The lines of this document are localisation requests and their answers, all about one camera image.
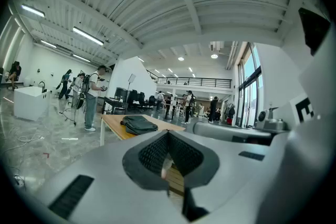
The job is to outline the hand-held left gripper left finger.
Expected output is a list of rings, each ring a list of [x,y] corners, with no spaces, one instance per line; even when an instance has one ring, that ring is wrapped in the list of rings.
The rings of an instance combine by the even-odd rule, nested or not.
[[[69,216],[72,223],[184,224],[167,191],[142,189],[124,172],[126,151],[151,137],[143,134],[94,148],[47,180],[36,198],[48,207],[78,175],[84,175],[93,182]]]

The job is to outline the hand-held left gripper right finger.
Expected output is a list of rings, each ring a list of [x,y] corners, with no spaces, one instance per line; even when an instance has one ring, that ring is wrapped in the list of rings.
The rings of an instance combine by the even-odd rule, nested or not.
[[[270,146],[215,140],[170,131],[169,142],[182,141],[183,161],[175,164],[184,177],[182,213],[167,206],[168,224],[255,224],[260,204],[281,163],[288,134]]]

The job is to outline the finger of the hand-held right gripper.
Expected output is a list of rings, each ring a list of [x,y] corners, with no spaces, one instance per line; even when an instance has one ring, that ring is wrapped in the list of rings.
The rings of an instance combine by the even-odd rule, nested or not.
[[[270,144],[272,141],[271,133],[204,122],[197,122],[193,127],[193,133],[203,137],[234,143]]]

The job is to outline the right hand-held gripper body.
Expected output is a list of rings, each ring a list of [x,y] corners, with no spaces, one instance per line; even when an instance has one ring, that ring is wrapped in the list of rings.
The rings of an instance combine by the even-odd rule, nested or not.
[[[257,43],[264,109],[287,129],[336,114],[336,23],[304,8],[280,47]]]

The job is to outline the dark grey backpack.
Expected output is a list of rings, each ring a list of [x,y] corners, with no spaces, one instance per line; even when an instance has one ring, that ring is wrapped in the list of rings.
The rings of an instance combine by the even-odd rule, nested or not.
[[[133,135],[141,135],[148,132],[155,132],[158,126],[141,115],[126,115],[120,122],[125,126],[125,131]]]

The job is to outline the tall glass window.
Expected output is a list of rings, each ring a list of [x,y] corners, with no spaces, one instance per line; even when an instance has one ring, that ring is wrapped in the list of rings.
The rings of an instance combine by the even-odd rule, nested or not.
[[[238,106],[236,125],[255,126],[263,107],[261,63],[255,44],[248,42],[238,63]]]

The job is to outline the black balcony railing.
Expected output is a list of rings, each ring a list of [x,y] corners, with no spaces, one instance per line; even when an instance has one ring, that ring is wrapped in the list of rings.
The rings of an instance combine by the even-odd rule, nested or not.
[[[232,86],[232,79],[216,79],[216,78],[197,78],[197,77],[165,77],[164,75],[157,76],[156,74],[147,70],[151,79],[156,84],[164,85],[178,85],[178,86],[196,86],[196,87],[212,87],[221,89],[230,89]]]

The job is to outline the wooden slatted bench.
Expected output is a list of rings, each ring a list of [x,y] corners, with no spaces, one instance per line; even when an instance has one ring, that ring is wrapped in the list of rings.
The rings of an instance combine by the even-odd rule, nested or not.
[[[169,190],[171,192],[182,197],[184,196],[184,178],[174,163],[167,170],[166,181],[169,183]]]

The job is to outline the black desk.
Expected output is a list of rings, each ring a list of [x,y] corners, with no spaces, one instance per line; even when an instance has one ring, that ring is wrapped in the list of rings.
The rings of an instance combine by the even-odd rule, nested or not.
[[[117,99],[111,99],[104,97],[103,98],[103,106],[101,114],[115,114],[115,110],[123,111],[124,115],[126,115],[126,111],[128,108],[128,104],[125,102],[121,102]]]

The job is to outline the white counter block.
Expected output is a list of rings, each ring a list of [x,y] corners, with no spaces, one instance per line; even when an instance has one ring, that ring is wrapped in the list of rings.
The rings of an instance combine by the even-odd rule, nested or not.
[[[49,108],[50,90],[31,86],[15,89],[14,115],[17,118],[37,121]]]

